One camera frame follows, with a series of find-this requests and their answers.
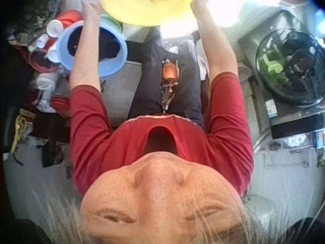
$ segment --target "label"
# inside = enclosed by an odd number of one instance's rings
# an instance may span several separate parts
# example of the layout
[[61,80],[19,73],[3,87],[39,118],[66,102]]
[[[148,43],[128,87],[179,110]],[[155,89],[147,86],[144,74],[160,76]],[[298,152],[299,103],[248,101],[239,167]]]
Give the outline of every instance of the label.
[[275,102],[273,99],[267,100],[265,102],[266,109],[268,111],[269,118],[275,117],[278,115],[278,111],[276,110]]

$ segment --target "gray hair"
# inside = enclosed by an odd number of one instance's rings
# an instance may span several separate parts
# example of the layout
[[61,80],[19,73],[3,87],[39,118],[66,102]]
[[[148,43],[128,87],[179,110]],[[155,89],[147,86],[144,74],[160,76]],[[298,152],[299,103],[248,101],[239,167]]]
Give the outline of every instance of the gray hair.
[[[87,234],[81,224],[79,206],[73,202],[48,203],[49,237],[52,244],[95,244],[103,243],[95,237]],[[294,239],[293,233],[283,234],[283,226],[287,221],[274,223],[270,221],[268,228],[264,228],[259,220],[251,213],[242,216],[240,226],[232,228],[227,233],[214,233],[211,235],[197,235],[189,243],[206,244],[285,244]]]

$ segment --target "blue bowl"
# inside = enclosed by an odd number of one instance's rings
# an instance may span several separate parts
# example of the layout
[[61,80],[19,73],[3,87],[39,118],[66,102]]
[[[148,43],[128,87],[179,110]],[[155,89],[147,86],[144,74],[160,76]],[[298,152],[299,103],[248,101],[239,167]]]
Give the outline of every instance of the blue bowl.
[[[56,45],[57,56],[61,64],[63,64],[63,66],[66,67],[68,70],[72,70],[72,67],[75,62],[75,57],[70,55],[68,51],[68,40],[71,33],[77,27],[80,26],[83,26],[83,20],[78,21],[70,25],[68,28],[66,28],[57,40],[57,45]],[[111,58],[99,62],[99,67],[98,67],[99,77],[104,77],[104,76],[114,74],[124,66],[127,57],[127,46],[123,36],[119,32],[119,29],[112,22],[101,19],[100,27],[108,30],[110,33],[116,36],[121,47],[119,53],[115,58]]]

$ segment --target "elderly woman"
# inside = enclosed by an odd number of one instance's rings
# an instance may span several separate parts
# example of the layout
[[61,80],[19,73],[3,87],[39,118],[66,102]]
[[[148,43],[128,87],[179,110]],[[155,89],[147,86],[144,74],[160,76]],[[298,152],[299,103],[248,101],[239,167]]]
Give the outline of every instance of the elderly woman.
[[154,29],[144,43],[129,120],[112,130],[98,75],[99,11],[83,5],[70,77],[71,156],[84,195],[83,228],[113,243],[212,241],[223,233],[231,238],[245,222],[241,196],[253,171],[253,149],[236,57],[206,1],[191,3],[210,69],[206,132],[193,41],[179,48],[180,84],[170,114],[162,114],[164,50]]

